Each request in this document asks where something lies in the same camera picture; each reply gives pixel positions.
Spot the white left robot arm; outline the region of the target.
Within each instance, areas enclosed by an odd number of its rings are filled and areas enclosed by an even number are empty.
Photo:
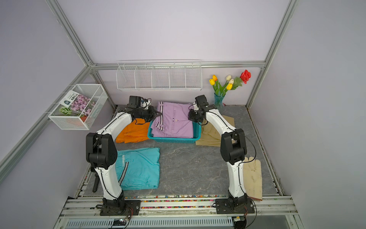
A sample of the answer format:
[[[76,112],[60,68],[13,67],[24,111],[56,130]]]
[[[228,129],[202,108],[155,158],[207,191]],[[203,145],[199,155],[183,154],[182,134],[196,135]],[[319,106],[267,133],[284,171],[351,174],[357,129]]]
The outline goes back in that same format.
[[[104,199],[117,200],[123,190],[120,179],[117,177],[115,163],[117,149],[115,140],[117,136],[136,119],[145,122],[153,121],[158,113],[151,105],[151,99],[140,96],[130,96],[125,109],[96,133],[86,136],[86,160],[97,172],[104,191]]]

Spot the teal pants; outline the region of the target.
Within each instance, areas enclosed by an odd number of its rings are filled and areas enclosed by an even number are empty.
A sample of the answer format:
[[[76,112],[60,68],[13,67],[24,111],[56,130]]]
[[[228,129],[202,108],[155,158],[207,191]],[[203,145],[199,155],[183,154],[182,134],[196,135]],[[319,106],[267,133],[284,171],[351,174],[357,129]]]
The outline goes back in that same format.
[[[117,152],[117,179],[123,190],[157,189],[160,181],[160,149],[138,148]]]

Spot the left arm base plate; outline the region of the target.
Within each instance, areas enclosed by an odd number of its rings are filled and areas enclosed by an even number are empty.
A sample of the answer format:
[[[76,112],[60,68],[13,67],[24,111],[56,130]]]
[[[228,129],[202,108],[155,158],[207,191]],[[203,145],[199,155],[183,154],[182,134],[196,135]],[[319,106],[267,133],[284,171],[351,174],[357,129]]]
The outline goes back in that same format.
[[[103,198],[101,207],[101,216],[137,216],[139,215],[141,206],[140,200],[114,199],[108,200]]]

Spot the orange pants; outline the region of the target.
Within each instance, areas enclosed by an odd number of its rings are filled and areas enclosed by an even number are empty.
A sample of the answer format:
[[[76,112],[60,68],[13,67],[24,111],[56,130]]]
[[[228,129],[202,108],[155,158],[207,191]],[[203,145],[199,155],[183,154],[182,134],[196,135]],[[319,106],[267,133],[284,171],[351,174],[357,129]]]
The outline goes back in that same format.
[[[137,118],[126,126],[117,136],[116,143],[138,143],[148,140],[150,123],[144,119]]]

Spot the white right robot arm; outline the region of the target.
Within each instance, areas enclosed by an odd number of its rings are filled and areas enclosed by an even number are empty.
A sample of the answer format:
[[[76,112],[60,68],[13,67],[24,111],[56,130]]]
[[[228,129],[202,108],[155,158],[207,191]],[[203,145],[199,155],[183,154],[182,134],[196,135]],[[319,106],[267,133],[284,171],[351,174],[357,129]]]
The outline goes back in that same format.
[[[207,102],[205,95],[199,95],[195,98],[188,117],[195,123],[207,121],[221,135],[220,153],[228,167],[228,192],[233,199],[246,197],[243,184],[243,163],[247,154],[244,131],[229,124],[215,105],[210,105]]]

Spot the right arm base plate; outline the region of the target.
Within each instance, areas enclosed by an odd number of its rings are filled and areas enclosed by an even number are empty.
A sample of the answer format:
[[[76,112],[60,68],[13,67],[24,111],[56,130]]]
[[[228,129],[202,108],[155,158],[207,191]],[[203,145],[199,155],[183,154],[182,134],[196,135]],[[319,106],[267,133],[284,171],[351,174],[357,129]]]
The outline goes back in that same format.
[[[247,196],[240,198],[228,197],[226,199],[216,199],[212,207],[217,214],[252,214],[255,207],[252,199]]]

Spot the khaki pants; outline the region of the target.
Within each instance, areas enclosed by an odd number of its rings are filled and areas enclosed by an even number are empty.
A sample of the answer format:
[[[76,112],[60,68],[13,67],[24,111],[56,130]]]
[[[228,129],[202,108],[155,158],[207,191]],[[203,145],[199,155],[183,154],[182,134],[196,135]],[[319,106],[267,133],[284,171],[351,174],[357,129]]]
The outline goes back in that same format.
[[[204,121],[204,126],[201,126],[201,137],[195,142],[197,146],[221,146],[221,134],[214,128],[211,123]]]

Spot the purple pants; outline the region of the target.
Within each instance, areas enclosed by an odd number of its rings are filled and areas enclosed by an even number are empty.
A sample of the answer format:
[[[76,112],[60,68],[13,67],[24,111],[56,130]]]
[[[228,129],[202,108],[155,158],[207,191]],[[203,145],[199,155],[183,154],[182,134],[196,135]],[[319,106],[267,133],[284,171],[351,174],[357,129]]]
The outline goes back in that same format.
[[[151,124],[153,137],[193,138],[193,122],[188,114],[190,104],[160,101],[158,111],[162,113]]]

